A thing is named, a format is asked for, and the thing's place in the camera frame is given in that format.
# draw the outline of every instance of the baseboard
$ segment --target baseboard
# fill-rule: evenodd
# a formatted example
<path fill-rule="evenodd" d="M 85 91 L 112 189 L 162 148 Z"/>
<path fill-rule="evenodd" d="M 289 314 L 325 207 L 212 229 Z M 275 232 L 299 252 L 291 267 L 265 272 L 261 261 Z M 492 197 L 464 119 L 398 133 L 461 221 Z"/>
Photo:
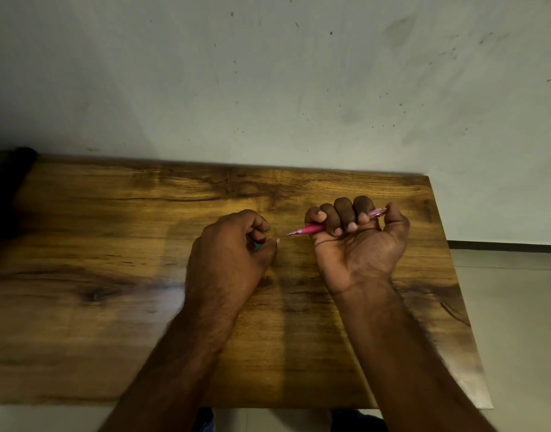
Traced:
<path fill-rule="evenodd" d="M 463 250 L 492 250 L 498 252 L 551 253 L 551 245 L 512 244 L 510 242 L 448 241 L 449 248 Z"/>

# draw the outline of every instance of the hand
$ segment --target hand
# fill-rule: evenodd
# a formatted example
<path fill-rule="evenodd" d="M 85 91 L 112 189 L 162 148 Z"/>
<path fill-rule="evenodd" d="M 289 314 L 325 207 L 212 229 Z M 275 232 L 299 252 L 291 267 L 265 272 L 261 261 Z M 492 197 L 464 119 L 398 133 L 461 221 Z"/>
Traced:
<path fill-rule="evenodd" d="M 264 217 L 245 210 L 207 226 L 187 262 L 184 309 L 198 318 L 235 319 L 276 256 Z M 254 243 L 263 244 L 255 250 Z"/>
<path fill-rule="evenodd" d="M 333 205 L 311 207 L 305 222 L 325 223 L 326 231 L 311 235 L 317 264 L 332 296 L 365 278 L 389 279 L 407 246 L 409 220 L 394 203 L 387 205 L 386 226 L 369 219 L 370 198 L 337 199 Z"/>

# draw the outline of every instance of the wooden table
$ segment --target wooden table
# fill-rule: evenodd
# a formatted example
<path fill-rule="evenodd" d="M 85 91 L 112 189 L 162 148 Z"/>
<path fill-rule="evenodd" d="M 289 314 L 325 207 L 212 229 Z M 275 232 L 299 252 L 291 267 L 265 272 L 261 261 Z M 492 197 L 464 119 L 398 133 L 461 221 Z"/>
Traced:
<path fill-rule="evenodd" d="M 41 158 L 0 241 L 0 403 L 110 403 L 181 306 L 193 239 L 253 209 L 282 244 L 238 320 L 204 403 L 375 407 L 308 237 L 284 237 L 339 196 L 398 202 L 411 221 L 394 273 L 468 396 L 491 407 L 429 179 L 421 175 Z"/>

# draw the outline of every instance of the blue jeans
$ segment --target blue jeans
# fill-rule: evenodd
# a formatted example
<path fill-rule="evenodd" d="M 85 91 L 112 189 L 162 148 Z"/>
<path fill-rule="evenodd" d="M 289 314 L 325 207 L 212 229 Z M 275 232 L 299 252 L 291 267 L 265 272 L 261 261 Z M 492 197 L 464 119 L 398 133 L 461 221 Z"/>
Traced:
<path fill-rule="evenodd" d="M 388 432 L 385 421 L 365 415 L 357 409 L 335 409 L 331 414 L 329 432 Z M 192 432 L 213 432 L 211 408 L 200 408 Z"/>

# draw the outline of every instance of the forearm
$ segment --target forearm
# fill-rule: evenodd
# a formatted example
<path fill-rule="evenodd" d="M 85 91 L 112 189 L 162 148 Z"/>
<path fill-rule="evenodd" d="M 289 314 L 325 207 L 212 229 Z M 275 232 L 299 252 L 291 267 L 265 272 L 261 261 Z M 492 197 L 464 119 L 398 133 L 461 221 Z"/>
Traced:
<path fill-rule="evenodd" d="M 335 297 L 347 335 L 390 431 L 493 431 L 388 281 Z"/>
<path fill-rule="evenodd" d="M 232 321 L 182 311 L 100 432 L 190 430 Z"/>

